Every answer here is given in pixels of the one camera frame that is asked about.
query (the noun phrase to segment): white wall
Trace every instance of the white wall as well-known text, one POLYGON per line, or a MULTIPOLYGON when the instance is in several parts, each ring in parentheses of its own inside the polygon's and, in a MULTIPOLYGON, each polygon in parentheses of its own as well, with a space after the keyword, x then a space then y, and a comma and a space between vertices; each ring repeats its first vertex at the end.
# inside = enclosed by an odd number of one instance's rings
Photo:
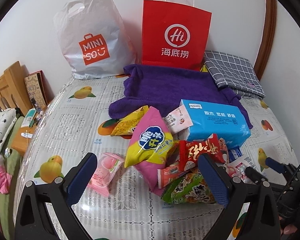
MULTIPOLYGON (((43 70, 56 94, 71 75, 52 18, 68 0, 19 0, 0 23, 0 75, 19 60, 28 71, 43 70)), ((139 54, 143 0, 114 0, 139 54)), ((207 49, 248 58, 254 64, 261 42, 265 0, 196 0, 212 12, 207 49)))
POLYGON ((261 85, 300 163, 300 28, 279 3, 274 43, 261 85))

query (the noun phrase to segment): green blanket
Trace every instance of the green blanket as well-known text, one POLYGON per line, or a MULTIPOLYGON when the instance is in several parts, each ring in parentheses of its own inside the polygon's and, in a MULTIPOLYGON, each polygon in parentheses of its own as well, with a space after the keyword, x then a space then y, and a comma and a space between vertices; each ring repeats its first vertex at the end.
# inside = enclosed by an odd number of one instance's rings
MULTIPOLYGON (((11 130, 10 134, 8 135, 4 145, 2 146, 1 152, 4 154, 4 151, 7 147, 10 147, 13 138, 15 137, 16 133, 18 132, 24 117, 20 117, 13 129, 11 130)), ((1 194, 0 193, 0 223, 2 227, 2 232, 4 237, 7 240, 14 239, 14 223, 13 223, 13 201, 14 201, 14 194, 17 185, 18 173, 20 169, 20 165, 22 162, 22 157, 16 150, 12 150, 12 153, 9 158, 5 158, 5 167, 7 173, 12 175, 11 185, 10 185, 10 192, 8 194, 1 194)))

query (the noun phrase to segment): purple towel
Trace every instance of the purple towel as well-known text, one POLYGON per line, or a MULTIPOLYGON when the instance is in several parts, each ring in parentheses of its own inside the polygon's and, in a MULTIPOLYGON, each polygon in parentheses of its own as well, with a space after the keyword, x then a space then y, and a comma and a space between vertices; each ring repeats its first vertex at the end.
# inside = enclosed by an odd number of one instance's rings
POLYGON ((146 105, 157 108, 165 117, 179 107, 181 99, 188 99, 237 106, 249 129, 253 127, 246 109, 239 102, 241 97, 229 87, 218 89, 210 73, 137 64, 123 70, 131 76, 124 81, 125 98, 109 107, 111 118, 123 118, 146 105))

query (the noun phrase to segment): blue packet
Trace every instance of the blue packet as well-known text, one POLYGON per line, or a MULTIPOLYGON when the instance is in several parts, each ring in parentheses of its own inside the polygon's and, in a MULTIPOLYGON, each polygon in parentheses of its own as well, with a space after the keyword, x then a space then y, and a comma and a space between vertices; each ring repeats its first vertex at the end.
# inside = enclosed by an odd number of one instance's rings
POLYGON ((193 126, 179 132, 180 140, 206 140, 212 133, 223 138, 229 149, 240 147, 251 135, 247 122, 236 106, 182 99, 193 126))
POLYGON ((242 153, 240 151, 239 147, 233 148, 228 150, 229 153, 229 161, 234 162, 236 159, 242 156, 242 153))

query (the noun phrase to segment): wooden nightstand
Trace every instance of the wooden nightstand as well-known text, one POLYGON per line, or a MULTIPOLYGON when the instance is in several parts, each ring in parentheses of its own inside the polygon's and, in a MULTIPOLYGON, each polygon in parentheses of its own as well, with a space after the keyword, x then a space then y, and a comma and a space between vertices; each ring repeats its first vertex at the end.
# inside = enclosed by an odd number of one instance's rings
POLYGON ((21 136, 21 133, 23 132, 27 132, 27 133, 31 133, 34 134, 35 129, 37 128, 36 125, 34 125, 33 127, 21 127, 19 128, 17 134, 15 135, 15 138, 13 139, 12 143, 11 143, 11 148, 17 150, 19 152, 19 154, 23 157, 28 149, 28 146, 30 144, 31 139, 29 138, 24 138, 23 136, 21 136))

